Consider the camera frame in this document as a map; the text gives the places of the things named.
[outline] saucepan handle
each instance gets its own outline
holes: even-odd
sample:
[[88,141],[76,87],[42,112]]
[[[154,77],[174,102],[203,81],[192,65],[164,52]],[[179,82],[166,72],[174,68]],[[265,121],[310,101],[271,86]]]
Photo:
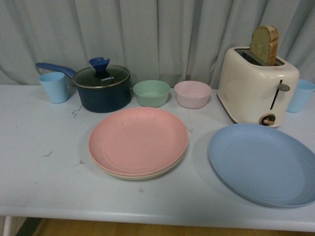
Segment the saucepan handle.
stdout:
[[36,67],[42,68],[42,69],[47,69],[47,70],[53,70],[53,71],[58,71],[66,74],[69,76],[71,79],[73,79],[74,75],[76,72],[68,67],[61,66],[61,65],[53,65],[49,63],[44,63],[44,62],[39,62],[36,63]]

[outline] white table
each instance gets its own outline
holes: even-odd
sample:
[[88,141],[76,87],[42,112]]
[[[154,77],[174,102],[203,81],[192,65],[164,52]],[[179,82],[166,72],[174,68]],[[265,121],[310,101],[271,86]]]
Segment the white table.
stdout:
[[[159,109],[185,123],[187,151],[174,169],[142,181],[114,178],[91,160],[89,135],[112,113],[85,110],[70,91],[67,102],[52,104],[40,86],[0,86],[0,215],[315,232],[315,204],[261,206],[216,176],[208,143],[233,124],[216,91],[196,110],[178,105],[171,91]],[[132,107],[139,107],[134,95],[125,108]],[[278,129],[315,152],[315,96]]]

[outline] bread slice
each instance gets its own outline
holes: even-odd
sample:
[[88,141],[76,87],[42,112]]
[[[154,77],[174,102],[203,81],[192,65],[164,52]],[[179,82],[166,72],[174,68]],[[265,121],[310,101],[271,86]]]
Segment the bread slice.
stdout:
[[274,66],[278,50],[278,30],[270,25],[260,26],[252,34],[250,52],[269,66]]

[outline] saucepan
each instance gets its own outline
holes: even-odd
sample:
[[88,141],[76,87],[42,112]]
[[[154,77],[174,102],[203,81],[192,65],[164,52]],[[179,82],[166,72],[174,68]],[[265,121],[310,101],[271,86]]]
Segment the saucepan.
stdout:
[[60,65],[37,63],[43,69],[58,71],[70,77],[85,109],[96,113],[107,113],[123,108],[131,101],[130,73],[118,65],[108,65],[110,59],[93,58],[89,60],[92,67],[78,72]]

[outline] wooden floor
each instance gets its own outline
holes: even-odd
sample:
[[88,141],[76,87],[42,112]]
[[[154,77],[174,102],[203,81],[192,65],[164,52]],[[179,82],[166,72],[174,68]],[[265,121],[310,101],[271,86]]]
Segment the wooden floor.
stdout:
[[33,236],[315,236],[315,233],[43,219]]

